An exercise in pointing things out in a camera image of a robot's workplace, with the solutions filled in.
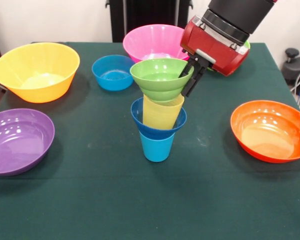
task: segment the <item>stacked cups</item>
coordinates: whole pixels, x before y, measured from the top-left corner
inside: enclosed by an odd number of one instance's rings
[[[143,60],[130,69],[143,97],[131,105],[145,157],[162,162],[170,154],[176,132],[186,123],[181,91],[193,73],[179,77],[186,61],[177,58]]]

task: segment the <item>orange bowl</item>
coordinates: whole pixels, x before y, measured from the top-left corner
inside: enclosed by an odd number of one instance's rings
[[[253,157],[274,164],[300,159],[300,112],[270,100],[238,106],[230,119],[239,144]]]

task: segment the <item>light blue cup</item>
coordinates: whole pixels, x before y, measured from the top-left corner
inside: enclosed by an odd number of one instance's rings
[[[159,163],[163,162],[169,157],[176,133],[161,140],[150,139],[144,136],[140,131],[139,134],[141,138],[143,154],[146,159],[151,162]]]
[[[108,91],[124,90],[134,82],[130,68],[135,64],[123,55],[109,55],[99,58],[92,65],[92,73],[99,86]]]

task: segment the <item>green bowl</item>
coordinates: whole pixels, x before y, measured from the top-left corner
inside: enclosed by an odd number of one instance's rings
[[[194,72],[179,77],[187,61],[177,58],[154,58],[134,64],[130,73],[141,91],[155,102],[175,99]]]

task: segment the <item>yellow bowl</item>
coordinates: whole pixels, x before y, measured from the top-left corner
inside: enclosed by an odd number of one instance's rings
[[[68,91],[79,64],[78,53],[64,44],[27,44],[0,57],[0,84],[27,102],[50,102]]]

